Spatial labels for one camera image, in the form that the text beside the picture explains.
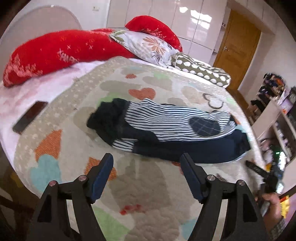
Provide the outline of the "person's right hand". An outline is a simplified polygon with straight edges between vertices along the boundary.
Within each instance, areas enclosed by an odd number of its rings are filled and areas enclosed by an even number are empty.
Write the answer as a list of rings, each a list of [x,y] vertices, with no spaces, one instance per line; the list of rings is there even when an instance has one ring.
[[[261,197],[270,203],[263,217],[266,229],[270,232],[282,220],[280,199],[276,193],[264,193]]]

